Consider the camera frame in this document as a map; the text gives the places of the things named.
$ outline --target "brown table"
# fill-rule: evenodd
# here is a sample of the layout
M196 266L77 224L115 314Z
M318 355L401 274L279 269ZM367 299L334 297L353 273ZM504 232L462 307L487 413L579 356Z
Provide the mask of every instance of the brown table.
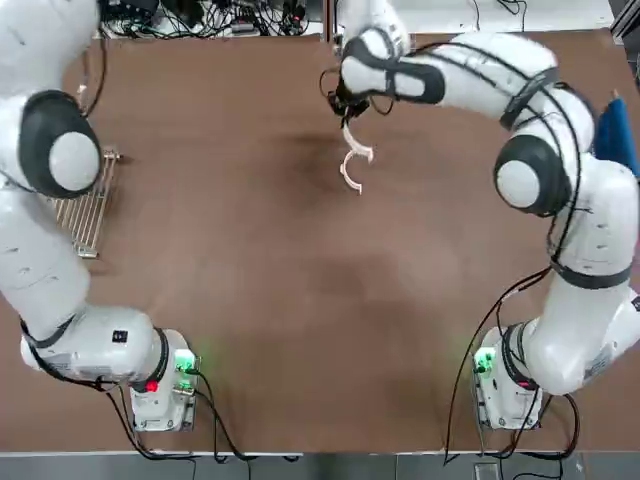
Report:
M598 109L615 88L640 125L608 33L534 37ZM548 222L498 198L491 171L507 134L468 112L367 113L354 128L377 163L354 162L365 194L348 190L339 121L317 86L331 64L317 38L112 42L94 122L131 160L91 301L187 335L242 449L440 450L470 335L501 291L545 264ZM545 290L514 299L505 321L535 316ZM0 450L130 449L106 399L22 364L15 315L4 304L0 315ZM577 395L580 448L640 449L639 366L635 349ZM564 446L571 415L556 410L523 447ZM210 450L205 411L197 423L148 443ZM468 379L454 433L455 449L478 449Z

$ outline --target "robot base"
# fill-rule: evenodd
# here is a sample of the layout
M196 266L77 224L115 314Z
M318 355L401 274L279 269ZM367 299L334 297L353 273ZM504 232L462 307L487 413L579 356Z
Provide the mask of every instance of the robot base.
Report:
M131 392L135 429L139 432L191 431L195 419L195 385L180 388L184 375L177 370L176 351L189 350L187 341L175 330L164 330L169 342L169 360L155 392Z
M472 394L479 428L520 430L538 425L542 391L527 390L507 374L502 358L502 338L497 327L486 334L473 358Z

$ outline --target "wire rack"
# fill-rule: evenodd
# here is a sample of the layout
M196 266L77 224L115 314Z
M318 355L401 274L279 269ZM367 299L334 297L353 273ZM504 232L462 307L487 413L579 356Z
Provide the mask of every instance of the wire rack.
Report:
M113 148L103 152L100 178L87 194L74 199L49 199L56 210L58 225L70 232L73 247L82 258L98 257L100 229L112 194L116 164L120 154Z

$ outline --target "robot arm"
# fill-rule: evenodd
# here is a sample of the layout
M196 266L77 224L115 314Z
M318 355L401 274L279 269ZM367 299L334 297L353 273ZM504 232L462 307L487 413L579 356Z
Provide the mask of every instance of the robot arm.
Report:
M470 33L411 54L386 0L351 5L337 103L362 105L383 95L500 121L512 136L494 167L498 194L522 212L554 216L548 249L555 272L542 314L504 335L487 334L481 351L491 352L491 362L478 381L491 427L519 429L532 402L535 425L539 389L577 390L640 339L640 297L629 288L637 182L628 169L588 153L593 114L577 92L557 82L556 59L542 45ZM360 16L350 16L354 11Z
M97 137L61 91L98 21L96 0L0 0L0 292L28 365L126 382L139 430L180 430L193 405L185 339L135 309L88 303L89 272L41 197L75 198L99 176Z

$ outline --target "blue cloth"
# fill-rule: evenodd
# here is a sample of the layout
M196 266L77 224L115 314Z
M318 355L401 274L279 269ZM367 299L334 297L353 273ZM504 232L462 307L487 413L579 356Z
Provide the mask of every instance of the blue cloth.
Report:
M595 155L600 160L611 160L629 167L637 177L638 161L633 143L627 106L622 98L614 99L598 121L594 141Z

